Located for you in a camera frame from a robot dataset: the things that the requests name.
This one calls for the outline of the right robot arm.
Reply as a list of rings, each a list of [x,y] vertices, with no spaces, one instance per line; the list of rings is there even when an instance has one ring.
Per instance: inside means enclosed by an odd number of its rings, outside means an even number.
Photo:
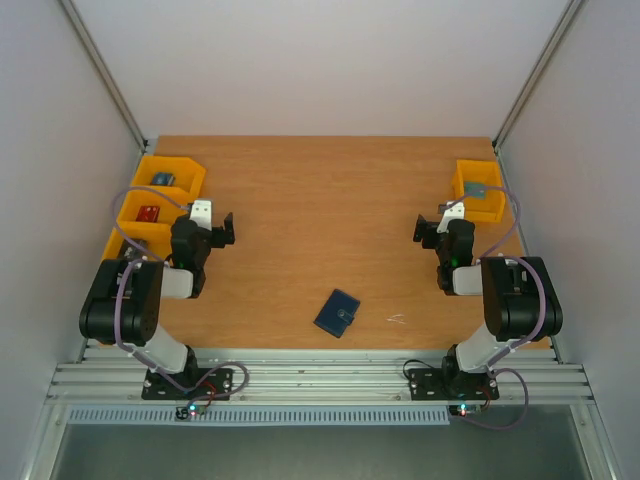
[[[418,216],[413,241],[435,252],[439,288],[449,296],[480,296],[484,323],[453,345],[436,369],[444,392],[459,398],[490,382],[490,368],[519,347],[557,335],[563,311],[540,257],[473,258],[475,225],[461,218]]]

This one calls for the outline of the blue card holder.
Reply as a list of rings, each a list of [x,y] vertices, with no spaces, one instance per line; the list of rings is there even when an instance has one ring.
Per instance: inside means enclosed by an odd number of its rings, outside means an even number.
[[[361,302],[334,289],[314,320],[314,324],[335,338],[341,338],[352,324]]]

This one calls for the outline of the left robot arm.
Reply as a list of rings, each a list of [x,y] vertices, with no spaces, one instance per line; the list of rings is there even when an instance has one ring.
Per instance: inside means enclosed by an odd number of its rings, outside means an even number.
[[[79,315],[86,339],[117,346],[179,398],[195,395],[210,374],[198,366],[191,347],[160,325],[161,300],[198,298],[211,251],[235,243],[232,213],[220,226],[211,220],[206,211],[178,217],[166,259],[104,260]]]

